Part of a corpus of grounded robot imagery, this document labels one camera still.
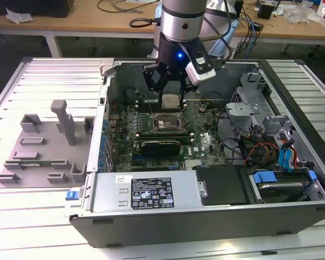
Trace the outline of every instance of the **small sticker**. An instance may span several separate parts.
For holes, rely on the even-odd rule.
[[[116,175],[115,183],[130,183],[132,175]]]

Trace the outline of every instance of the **blue latch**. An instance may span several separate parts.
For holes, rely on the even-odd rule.
[[[310,178],[311,178],[312,180],[316,180],[316,174],[315,174],[314,171],[309,170],[309,176],[310,176]]]
[[[78,191],[68,191],[65,200],[79,200]]]
[[[253,174],[255,183],[275,183],[277,178],[272,171],[256,172]]]
[[[293,169],[289,166],[289,161],[291,157],[291,150],[287,148],[283,148],[279,152],[278,163],[280,166],[283,166],[284,169],[288,170],[288,172],[293,172]]]

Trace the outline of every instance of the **warning label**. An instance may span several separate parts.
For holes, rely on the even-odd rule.
[[[131,191],[134,210],[174,207],[171,178],[132,179]]]

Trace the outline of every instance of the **black plastic cover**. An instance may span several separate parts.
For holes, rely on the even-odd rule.
[[[198,181],[206,186],[207,197],[202,205],[243,205],[254,203],[248,179],[241,166],[210,165],[195,167]]]
[[[6,7],[20,14],[67,17],[74,0],[0,0],[0,15],[6,14]]]

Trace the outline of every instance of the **wooden workbench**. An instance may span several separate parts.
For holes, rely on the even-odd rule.
[[[75,0],[74,7],[66,18],[36,17],[33,22],[14,24],[0,16],[0,31],[3,34],[42,35],[45,36],[53,57],[60,57],[60,49],[56,36],[83,37],[118,37],[118,38],[153,38],[154,26],[134,29],[129,22],[137,17],[153,18],[157,7],[151,4],[140,8],[143,14],[108,13],[96,7],[98,0]],[[245,8],[253,0],[245,0]],[[123,8],[132,8],[139,4],[120,4]],[[109,0],[104,0],[100,7],[112,8]],[[269,20],[256,18],[257,12],[246,10],[256,22],[264,24],[258,41],[276,43],[325,44],[325,27],[310,21],[309,24],[288,24],[283,16],[271,16]],[[246,35],[247,28],[241,22],[235,37]]]

